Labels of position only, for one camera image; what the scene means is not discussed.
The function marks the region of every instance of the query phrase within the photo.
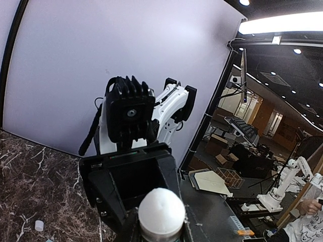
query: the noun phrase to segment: white board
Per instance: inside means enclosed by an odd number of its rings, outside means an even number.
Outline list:
[[[71,154],[111,77],[162,92],[167,77],[198,89],[171,147],[177,164],[203,117],[243,16],[222,0],[29,1],[9,71],[4,130]],[[87,156],[94,155],[92,145]]]

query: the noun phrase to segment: black table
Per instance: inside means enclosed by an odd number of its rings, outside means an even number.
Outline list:
[[[186,210],[194,241],[242,241],[243,237],[233,233],[234,226],[230,216],[235,214],[220,195],[197,191],[187,176],[180,182],[183,202],[188,205]]]

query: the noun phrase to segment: brown marble surface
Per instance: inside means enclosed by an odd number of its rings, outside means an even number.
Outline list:
[[[0,241],[113,241],[87,202],[78,161],[0,131]]]

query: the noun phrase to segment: fluorescent light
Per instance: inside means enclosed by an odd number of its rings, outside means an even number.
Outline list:
[[[323,12],[289,14],[243,22],[241,34],[323,31]]]

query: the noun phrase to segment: white spherical object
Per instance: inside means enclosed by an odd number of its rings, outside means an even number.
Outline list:
[[[145,239],[164,241],[181,230],[185,206],[174,192],[157,188],[149,192],[140,203],[138,217]]]

